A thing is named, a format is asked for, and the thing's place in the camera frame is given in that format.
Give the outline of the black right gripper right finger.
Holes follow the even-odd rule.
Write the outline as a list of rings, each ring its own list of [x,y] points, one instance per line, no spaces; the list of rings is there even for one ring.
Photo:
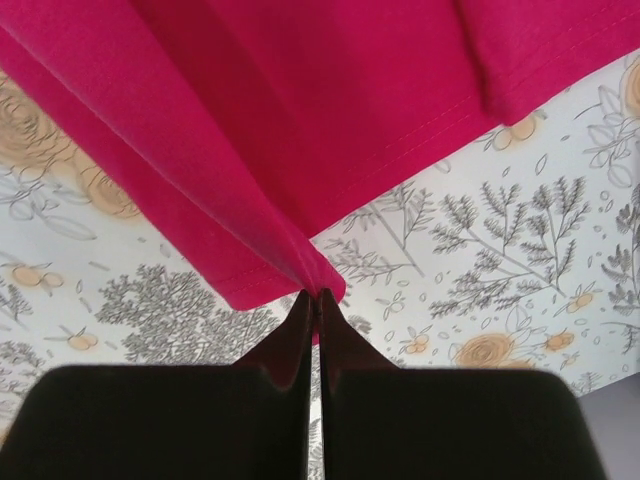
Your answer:
[[[406,369],[318,297],[329,479],[602,479],[579,404],[533,369]]]

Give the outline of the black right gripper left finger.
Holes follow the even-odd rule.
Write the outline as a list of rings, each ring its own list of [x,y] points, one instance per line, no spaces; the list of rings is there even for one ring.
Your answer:
[[[230,365],[78,365],[29,391],[5,479],[302,479],[314,301]]]

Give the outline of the magenta t shirt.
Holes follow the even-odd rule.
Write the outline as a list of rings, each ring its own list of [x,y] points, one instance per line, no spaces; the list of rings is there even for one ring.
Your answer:
[[[635,1],[5,1],[2,69],[234,309],[311,238],[636,50]]]

